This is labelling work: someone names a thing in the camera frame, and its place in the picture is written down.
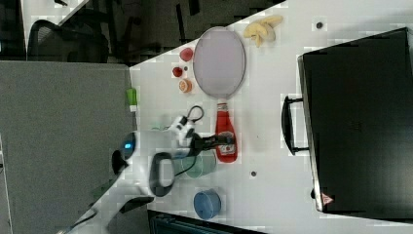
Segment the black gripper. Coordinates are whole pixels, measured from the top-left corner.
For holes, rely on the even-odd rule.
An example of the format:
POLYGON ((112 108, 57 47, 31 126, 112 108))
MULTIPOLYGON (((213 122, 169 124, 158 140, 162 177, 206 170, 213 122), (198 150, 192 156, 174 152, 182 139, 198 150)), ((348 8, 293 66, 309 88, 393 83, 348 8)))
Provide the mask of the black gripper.
POLYGON ((198 134, 193 134, 190 143, 189 155, 191 157, 198 156, 203 150, 211 150, 216 146, 230 145, 234 143, 231 136, 209 136, 201 138, 198 134))

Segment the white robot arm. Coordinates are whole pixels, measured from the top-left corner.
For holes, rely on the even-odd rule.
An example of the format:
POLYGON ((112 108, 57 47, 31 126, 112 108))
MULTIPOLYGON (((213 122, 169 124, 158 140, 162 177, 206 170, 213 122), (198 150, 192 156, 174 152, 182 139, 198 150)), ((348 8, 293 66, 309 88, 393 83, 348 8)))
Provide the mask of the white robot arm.
POLYGON ((235 140, 155 130, 135 131, 130 137, 113 154, 116 179, 74 224, 58 234, 109 234, 109 223, 122 209, 133 202, 146 205, 172 191, 176 179, 185 173, 175 168, 177 161, 196 160, 202 152, 235 140))

